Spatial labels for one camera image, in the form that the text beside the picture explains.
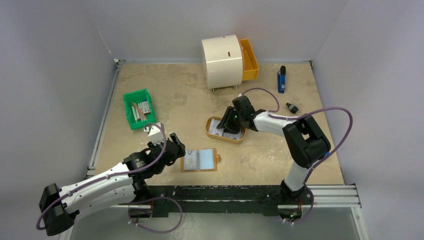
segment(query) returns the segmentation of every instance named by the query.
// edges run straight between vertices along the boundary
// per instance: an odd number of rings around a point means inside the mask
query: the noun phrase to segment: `wooden tabletop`
[[[127,122],[123,94],[147,88],[156,121],[164,124],[166,134],[175,132],[190,149],[216,148],[221,157],[217,171],[181,172],[180,161],[166,166],[163,172],[146,182],[148,185],[279,185],[287,176],[293,159],[283,137],[268,132],[248,130],[241,144],[209,138],[205,124],[209,117],[222,117],[227,106],[239,93],[262,87],[280,101],[280,115],[292,116],[286,102],[299,108],[297,116],[322,108],[314,75],[309,63],[286,66],[286,92],[277,92],[277,71],[283,64],[260,64],[256,80],[245,81],[237,90],[232,87],[210,93],[206,87],[203,65],[132,64],[122,66],[113,97],[109,118],[96,165],[101,173],[121,162],[131,153],[147,147],[147,133],[131,130]],[[266,92],[254,90],[246,94],[255,109],[275,110],[274,99]],[[334,147],[326,116],[314,116]],[[343,184],[337,156],[321,164],[310,177],[309,184]]]

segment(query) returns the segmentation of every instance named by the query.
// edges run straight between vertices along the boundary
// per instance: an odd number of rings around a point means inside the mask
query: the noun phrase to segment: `white wall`
[[[371,239],[423,239],[424,1],[349,0],[314,65],[325,106],[347,107],[338,151]],[[335,141],[347,127],[329,113]]]
[[[261,61],[312,60],[347,0],[90,0],[114,58],[200,61],[201,40],[249,38]]]
[[[0,4],[2,240],[47,239],[35,227],[44,187],[87,170],[115,63],[81,6]]]

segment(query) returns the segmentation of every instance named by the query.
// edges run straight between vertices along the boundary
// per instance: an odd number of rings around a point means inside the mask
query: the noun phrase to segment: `blue marker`
[[[286,90],[286,66],[281,66],[277,73],[278,92],[283,94]]]

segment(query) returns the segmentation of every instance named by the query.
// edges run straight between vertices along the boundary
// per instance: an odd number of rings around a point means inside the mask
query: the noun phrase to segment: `green plastic crate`
[[[148,106],[150,108],[150,113],[146,114],[147,120],[136,121],[134,119],[134,114],[132,110],[133,102],[141,103],[145,101],[148,102]],[[152,99],[150,98],[150,94],[146,88],[138,91],[125,93],[123,95],[123,104],[125,105],[126,120],[128,121],[129,127],[132,130],[140,129],[146,126],[147,123],[156,123],[155,111],[153,111],[152,107]]]

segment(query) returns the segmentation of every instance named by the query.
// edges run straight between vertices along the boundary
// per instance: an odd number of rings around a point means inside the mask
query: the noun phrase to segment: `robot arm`
[[[294,160],[281,188],[289,196],[296,195],[305,186],[305,180],[314,163],[325,157],[331,145],[312,116],[290,120],[271,117],[263,109],[255,110],[248,97],[241,95],[232,101],[218,125],[227,133],[238,133],[242,127],[256,132],[284,136]]]
[[[175,133],[166,140],[166,148],[157,162],[145,169],[162,152],[165,144],[161,131],[153,126],[149,129],[148,148],[134,152],[111,169],[84,181],[58,187],[55,183],[45,187],[39,208],[48,236],[69,229],[79,219],[104,208],[129,203],[137,199],[148,199],[145,179],[160,174],[165,166],[171,166],[186,154],[186,146]]]

